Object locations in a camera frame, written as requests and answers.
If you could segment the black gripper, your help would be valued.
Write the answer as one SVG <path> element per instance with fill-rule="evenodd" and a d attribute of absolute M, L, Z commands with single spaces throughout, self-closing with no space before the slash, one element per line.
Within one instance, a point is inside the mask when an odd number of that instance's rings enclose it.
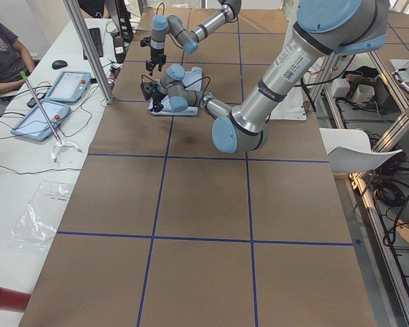
<path fill-rule="evenodd" d="M 161 71 L 163 66 L 166 64 L 166 55 L 164 54 L 164 49 L 151 48 L 150 50 L 151 58 L 146 61 L 146 70 L 149 75 L 152 76 L 154 70 Z"/>
<path fill-rule="evenodd" d="M 154 85 L 150 91 L 150 96 L 153 100 L 151 112 L 161 112 L 164 108 L 162 101 L 166 97 L 166 94 L 161 92 L 158 86 Z"/>

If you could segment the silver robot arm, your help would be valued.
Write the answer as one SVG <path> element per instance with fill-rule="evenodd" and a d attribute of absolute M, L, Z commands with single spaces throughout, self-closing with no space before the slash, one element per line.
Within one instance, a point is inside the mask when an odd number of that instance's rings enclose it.
<path fill-rule="evenodd" d="M 192 30 L 187 30 L 183 26 L 183 19 L 177 14 L 169 16 L 156 14 L 152 17 L 151 36 L 140 41 L 141 47 L 150 48 L 151 58 L 146 61 L 146 70 L 151 76 L 156 67 L 160 72 L 166 64 L 164 49 L 167 35 L 172 36 L 184 52 L 192 54 L 198 50 L 201 41 L 238 17 L 241 1 L 226 0 L 219 3 L 222 5 L 221 8 Z"/>
<path fill-rule="evenodd" d="M 158 80 L 142 82 L 152 110 L 167 97 L 173 112 L 197 107 L 212 116 L 212 139 L 222 153 L 255 151 L 268 139 L 266 118 L 318 58 L 332 53 L 359 54 L 381 48 L 386 40 L 388 1 L 300 1 L 292 37 L 246 100 L 231 107 L 207 91 L 183 84 L 185 70 L 171 65 Z"/>

